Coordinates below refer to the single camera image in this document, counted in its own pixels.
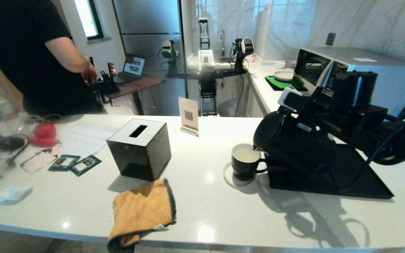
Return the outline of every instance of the window frame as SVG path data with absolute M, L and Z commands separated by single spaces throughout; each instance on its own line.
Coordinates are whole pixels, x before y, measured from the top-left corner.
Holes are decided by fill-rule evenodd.
M 87 37 L 87 40 L 97 40 L 104 38 L 103 29 L 101 28 L 101 23 L 99 22 L 98 12 L 96 11 L 95 1 L 94 0 L 87 0 L 90 5 L 90 11 L 93 16 L 93 20 L 95 21 L 96 31 L 98 32 L 95 36 Z

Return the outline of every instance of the laptop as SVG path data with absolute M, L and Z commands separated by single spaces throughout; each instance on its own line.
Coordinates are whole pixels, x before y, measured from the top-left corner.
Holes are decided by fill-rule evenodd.
M 116 84 L 123 84 L 142 77 L 143 67 L 145 66 L 145 58 L 135 56 L 134 54 L 126 54 L 126 61 L 122 72 L 118 72 L 114 77 Z

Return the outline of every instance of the refrigerator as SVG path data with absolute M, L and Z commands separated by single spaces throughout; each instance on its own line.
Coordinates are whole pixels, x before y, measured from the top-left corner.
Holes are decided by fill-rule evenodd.
M 139 92 L 145 115 L 179 115 L 178 97 L 187 98 L 186 80 L 169 78 L 166 59 L 159 50 L 164 40 L 174 40 L 180 58 L 179 72 L 185 71 L 180 3 L 178 0 L 113 0 L 125 53 L 146 58 L 143 74 L 165 83 Z

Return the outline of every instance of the laptop screen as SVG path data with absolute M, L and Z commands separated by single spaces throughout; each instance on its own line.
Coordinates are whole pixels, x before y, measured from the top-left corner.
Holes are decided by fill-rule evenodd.
M 132 54 L 127 54 L 126 61 L 124 62 L 123 71 L 137 76 L 141 76 L 144 65 L 145 65 L 144 58 L 141 58 L 140 56 L 134 56 Z

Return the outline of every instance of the coffee cup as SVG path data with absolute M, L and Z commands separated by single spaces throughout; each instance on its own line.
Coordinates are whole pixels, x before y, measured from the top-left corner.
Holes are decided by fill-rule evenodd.
M 250 144 L 238 144 L 232 149 L 231 162 L 233 168 L 233 175 L 239 180 L 253 179 L 256 173 L 263 173 L 263 170 L 257 170 L 260 162 L 265 162 L 261 158 L 261 152 L 253 150 Z

